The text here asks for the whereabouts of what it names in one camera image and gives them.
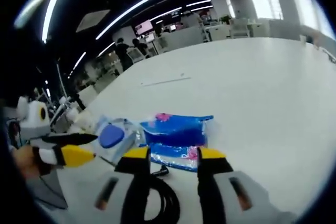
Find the desk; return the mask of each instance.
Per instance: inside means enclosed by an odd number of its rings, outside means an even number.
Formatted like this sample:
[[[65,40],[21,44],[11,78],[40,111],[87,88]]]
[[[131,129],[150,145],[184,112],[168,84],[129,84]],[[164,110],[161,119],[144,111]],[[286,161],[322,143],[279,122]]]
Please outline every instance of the desk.
[[[142,87],[145,80],[185,74],[190,79]],[[210,148],[269,192],[270,201],[298,215],[320,194],[336,150],[336,70],[322,51],[274,38],[222,40],[167,52],[133,65],[88,110],[141,121],[157,112],[215,116]],[[160,168],[152,164],[152,170]],[[96,160],[58,171],[69,211],[79,223],[95,217],[81,208],[78,185],[110,170]],[[180,223],[202,223],[195,173],[170,168],[164,180],[181,204]],[[149,196],[147,216],[157,214]]]

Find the black cable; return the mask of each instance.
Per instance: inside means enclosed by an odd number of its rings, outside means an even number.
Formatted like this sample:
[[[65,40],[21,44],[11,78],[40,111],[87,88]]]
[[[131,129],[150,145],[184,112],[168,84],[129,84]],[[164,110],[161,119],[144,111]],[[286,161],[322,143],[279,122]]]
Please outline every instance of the black cable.
[[[65,202],[66,202],[66,200],[65,200],[65,198],[61,195],[61,194],[59,194],[58,192],[56,192],[55,190],[53,190],[48,184],[47,184],[47,182],[41,177],[41,175],[39,175],[39,178],[41,179],[41,181],[42,181],[42,183],[54,194],[54,195],[56,195],[57,197],[59,197],[60,199],[62,199],[62,200],[64,200]]]
[[[146,223],[169,223],[175,224],[180,218],[180,202],[174,190],[163,180],[151,175],[149,178],[150,188],[156,190],[161,199],[159,214]]]
[[[45,201],[45,200],[43,200],[43,199],[40,199],[40,198],[38,198],[38,197],[36,197],[36,196],[34,196],[34,198],[35,198],[36,200],[39,200],[39,201],[41,201],[41,202],[43,202],[43,203],[45,203],[45,204],[48,204],[48,205],[50,205],[50,206],[52,206],[52,207],[57,208],[57,209],[67,210],[67,209],[64,208],[64,207],[56,206],[56,205],[54,205],[54,204],[52,204],[52,203],[50,203],[50,202],[47,202],[47,201]]]

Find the white chair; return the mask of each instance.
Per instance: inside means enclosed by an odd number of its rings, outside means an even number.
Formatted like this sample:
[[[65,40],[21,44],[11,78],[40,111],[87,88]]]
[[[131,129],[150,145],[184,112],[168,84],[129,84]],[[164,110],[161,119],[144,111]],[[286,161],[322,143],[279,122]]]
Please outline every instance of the white chair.
[[[231,19],[231,38],[248,38],[250,37],[250,31],[247,27],[247,19]]]
[[[127,51],[128,56],[132,59],[133,64],[137,63],[145,58],[145,56],[136,47],[130,48]]]

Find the blue plastic bag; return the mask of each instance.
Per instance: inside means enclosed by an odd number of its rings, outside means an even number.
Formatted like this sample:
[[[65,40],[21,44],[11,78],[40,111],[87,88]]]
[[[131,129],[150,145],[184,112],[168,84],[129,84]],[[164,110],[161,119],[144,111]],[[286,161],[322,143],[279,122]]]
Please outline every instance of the blue plastic bag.
[[[168,146],[206,145],[204,122],[209,116],[183,116],[159,113],[153,121],[140,123],[147,144],[161,143]]]

